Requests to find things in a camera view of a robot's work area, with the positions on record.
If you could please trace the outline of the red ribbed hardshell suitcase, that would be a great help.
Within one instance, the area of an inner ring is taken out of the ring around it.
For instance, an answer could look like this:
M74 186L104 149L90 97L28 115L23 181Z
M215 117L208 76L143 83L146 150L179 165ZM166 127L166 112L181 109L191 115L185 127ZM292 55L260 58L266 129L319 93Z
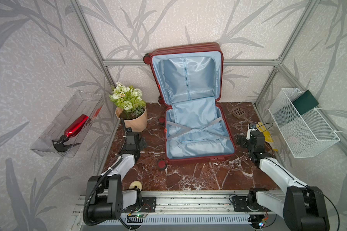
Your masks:
M165 156L169 165L224 161L234 156L234 143L223 109L224 56L216 42L160 48L145 54L165 105Z

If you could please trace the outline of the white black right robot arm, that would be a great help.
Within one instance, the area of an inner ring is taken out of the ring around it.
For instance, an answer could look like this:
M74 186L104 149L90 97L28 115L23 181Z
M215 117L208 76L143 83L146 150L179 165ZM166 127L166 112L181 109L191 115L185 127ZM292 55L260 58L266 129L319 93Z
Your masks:
M277 159L265 151L265 137L259 131L237 135L237 145L248 151L248 157L266 173L282 190L284 198L265 189L250 189L247 206L250 210L259 207L269 209L283 218L291 231L328 231L330 221L326 207L329 198L315 186L297 179Z

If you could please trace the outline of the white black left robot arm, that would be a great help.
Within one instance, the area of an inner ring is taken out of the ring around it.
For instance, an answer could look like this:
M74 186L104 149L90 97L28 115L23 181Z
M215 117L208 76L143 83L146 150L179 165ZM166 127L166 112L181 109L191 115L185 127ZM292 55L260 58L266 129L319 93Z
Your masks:
M141 189L134 186L124 191L122 180L139 160L146 143L139 132L126 127L123 119L120 122L124 129L124 142L116 161L101 175L92 176L87 183L83 222L88 226L106 220L120 220L124 210L143 206Z

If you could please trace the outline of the yellow work glove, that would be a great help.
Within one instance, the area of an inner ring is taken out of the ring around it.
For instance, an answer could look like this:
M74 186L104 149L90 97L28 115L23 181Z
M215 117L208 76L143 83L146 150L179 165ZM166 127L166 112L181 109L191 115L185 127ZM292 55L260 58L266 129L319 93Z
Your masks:
M267 124L263 124L262 122L258 122L256 124L256 129L263 133L263 135L265 136L265 142L267 142L269 144L269 146L272 148L273 151L277 152L279 151L278 148L276 147L276 144L269 132L269 129L273 126L273 123L267 123Z

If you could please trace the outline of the beige slotted plastic scoop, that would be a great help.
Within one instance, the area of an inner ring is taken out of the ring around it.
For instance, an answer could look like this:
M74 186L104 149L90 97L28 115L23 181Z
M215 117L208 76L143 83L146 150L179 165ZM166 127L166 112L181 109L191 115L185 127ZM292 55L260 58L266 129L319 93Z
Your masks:
M236 118L244 119L248 123L251 123L251 121L245 116L245 111L242 108L236 107L230 113Z

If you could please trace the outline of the green white artificial flowers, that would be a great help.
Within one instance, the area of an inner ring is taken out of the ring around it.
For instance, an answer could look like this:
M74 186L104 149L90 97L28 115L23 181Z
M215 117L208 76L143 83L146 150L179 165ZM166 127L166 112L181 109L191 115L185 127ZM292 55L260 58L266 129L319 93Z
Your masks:
M117 82L109 98L118 109L122 110L119 115L120 118L132 120L143 115L146 110L146 102L143 101L142 94L142 91L138 88L125 86Z

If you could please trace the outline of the dark green card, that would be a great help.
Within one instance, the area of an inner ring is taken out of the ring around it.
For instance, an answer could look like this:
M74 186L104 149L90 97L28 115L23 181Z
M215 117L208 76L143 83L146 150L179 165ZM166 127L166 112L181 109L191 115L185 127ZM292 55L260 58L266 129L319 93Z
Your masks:
M300 115L303 115L308 111L312 110L313 108L317 107L319 105L319 102L316 100L316 98L309 90L306 90L296 99L294 99L292 101L292 104L296 108L297 112Z

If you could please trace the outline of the clear plastic wall bin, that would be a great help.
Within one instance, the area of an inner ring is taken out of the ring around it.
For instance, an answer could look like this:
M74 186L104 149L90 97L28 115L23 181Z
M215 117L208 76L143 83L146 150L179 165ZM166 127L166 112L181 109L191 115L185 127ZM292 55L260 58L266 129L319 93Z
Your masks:
M103 95L86 93L80 90L76 91L51 124L30 147L30 150L41 157L74 157L104 103L105 100ZM63 135L64 130L82 114L85 114L90 118L89 122L76 137L71 138L66 143L80 143L80 145L73 146L65 153L57 152L53 147L52 140L59 139L60 136Z

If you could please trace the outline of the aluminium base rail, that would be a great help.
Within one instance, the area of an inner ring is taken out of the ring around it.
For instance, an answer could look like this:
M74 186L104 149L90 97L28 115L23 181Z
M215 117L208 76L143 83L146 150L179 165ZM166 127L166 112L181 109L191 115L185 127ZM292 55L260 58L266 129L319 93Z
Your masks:
M150 215L230 215L264 214L256 212L234 211L230 196L247 196L248 190L204 190L204 191L143 191L143 197L156 197L155 212Z

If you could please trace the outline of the aluminium frame profiles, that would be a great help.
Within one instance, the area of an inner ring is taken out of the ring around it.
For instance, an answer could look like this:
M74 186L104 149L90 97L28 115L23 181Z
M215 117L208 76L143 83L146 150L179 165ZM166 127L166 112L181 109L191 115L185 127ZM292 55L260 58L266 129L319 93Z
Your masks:
M347 158L347 1L79 1L98 46L110 44L102 60L114 66L150 67L168 106L201 98L220 100L223 84L248 76L224 70L270 66L254 81L256 106L289 149L290 159L314 158L340 148Z

